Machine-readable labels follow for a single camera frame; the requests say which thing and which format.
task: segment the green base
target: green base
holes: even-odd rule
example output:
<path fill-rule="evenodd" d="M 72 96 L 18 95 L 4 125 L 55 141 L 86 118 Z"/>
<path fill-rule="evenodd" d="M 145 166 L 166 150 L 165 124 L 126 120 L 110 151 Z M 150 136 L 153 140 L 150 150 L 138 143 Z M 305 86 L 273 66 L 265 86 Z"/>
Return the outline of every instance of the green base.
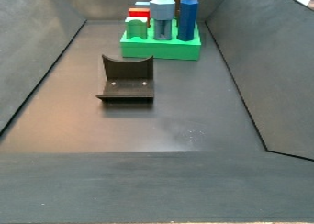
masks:
<path fill-rule="evenodd" d="M 201 58 L 202 40 L 198 25 L 194 30 L 194 40 L 185 42 L 177 39 L 177 20 L 173 20 L 173 40 L 154 39 L 154 19 L 149 28 L 149 37 L 127 39 L 125 32 L 121 40 L 123 57 L 147 58 L 154 55 L 158 59 L 198 60 Z"/>

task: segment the blue cylinder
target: blue cylinder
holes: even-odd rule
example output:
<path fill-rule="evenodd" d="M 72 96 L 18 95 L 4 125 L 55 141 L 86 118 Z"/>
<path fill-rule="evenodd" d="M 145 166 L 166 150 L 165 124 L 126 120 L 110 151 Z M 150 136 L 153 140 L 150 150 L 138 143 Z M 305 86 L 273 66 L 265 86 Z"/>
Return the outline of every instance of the blue cylinder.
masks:
<path fill-rule="evenodd" d="M 198 0 L 181 0 L 181 17 L 178 39 L 182 41 L 194 40 L 194 29 L 199 10 Z"/>

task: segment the toy building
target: toy building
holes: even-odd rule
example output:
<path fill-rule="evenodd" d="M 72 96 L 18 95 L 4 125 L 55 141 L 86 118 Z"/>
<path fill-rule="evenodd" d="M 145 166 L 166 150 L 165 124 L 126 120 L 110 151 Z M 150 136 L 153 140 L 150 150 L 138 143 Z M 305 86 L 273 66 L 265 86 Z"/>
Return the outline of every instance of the toy building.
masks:
<path fill-rule="evenodd" d="M 197 25 L 198 0 L 181 0 L 181 17 L 175 17 L 174 0 L 151 0 L 149 3 L 137 2 L 135 5 L 150 5 L 150 8 L 130 8 L 127 31 L 121 39 L 123 57 L 146 58 L 154 55 L 158 59 L 194 60 L 201 58 L 201 33 Z M 147 34 L 143 34 L 142 18 L 147 18 Z"/>

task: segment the bin floor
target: bin floor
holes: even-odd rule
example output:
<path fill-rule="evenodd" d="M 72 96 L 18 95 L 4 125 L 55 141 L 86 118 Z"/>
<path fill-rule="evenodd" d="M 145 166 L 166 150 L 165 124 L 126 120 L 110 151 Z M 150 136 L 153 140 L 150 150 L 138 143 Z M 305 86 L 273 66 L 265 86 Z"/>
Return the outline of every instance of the bin floor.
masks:
<path fill-rule="evenodd" d="M 88 22 L 0 138 L 0 223 L 314 221 L 314 163 L 263 150 L 205 24 L 153 106 L 104 106 L 123 22 Z"/>

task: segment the red block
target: red block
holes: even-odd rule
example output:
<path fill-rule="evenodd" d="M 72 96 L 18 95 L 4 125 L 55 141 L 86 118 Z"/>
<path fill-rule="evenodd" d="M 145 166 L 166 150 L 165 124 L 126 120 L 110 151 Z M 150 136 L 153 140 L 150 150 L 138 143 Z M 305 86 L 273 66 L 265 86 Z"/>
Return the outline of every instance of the red block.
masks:
<path fill-rule="evenodd" d="M 150 8 L 133 7 L 129 9 L 130 17 L 147 17 L 147 27 L 151 27 L 151 11 Z"/>

